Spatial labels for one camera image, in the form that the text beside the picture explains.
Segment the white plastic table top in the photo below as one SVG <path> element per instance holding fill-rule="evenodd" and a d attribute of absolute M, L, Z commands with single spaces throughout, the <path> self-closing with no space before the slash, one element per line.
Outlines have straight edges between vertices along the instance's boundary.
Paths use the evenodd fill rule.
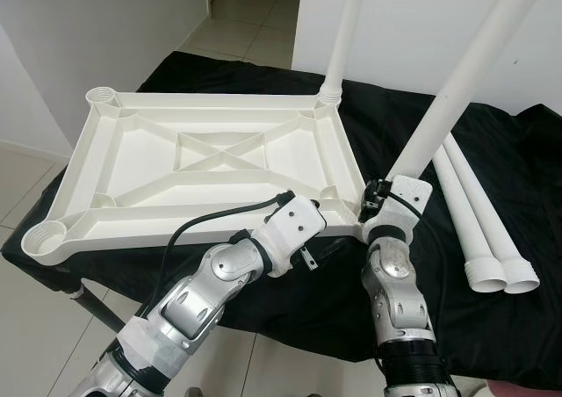
<path fill-rule="evenodd" d="M 360 236 L 364 183 L 336 105 L 316 96 L 87 93 L 90 112 L 48 212 L 20 246 L 43 265 L 162 246 L 208 213 L 292 190 L 326 236 Z"/>

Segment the black metal table leg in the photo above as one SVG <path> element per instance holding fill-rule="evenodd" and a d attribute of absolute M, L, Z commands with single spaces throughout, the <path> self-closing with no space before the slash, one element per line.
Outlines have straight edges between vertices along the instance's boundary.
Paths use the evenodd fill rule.
<path fill-rule="evenodd" d="M 76 281 L 71 289 L 65 289 L 64 293 L 69 300 L 75 301 L 113 333 L 119 333 L 125 326 L 125 323 L 94 292 L 90 292 L 81 280 Z"/>

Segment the pink cushion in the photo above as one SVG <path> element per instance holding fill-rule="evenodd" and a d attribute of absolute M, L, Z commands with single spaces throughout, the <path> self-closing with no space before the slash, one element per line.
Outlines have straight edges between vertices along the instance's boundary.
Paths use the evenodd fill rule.
<path fill-rule="evenodd" d="M 508 381 L 489 379 L 486 384 L 494 397 L 562 397 L 558 390 L 531 389 Z"/>

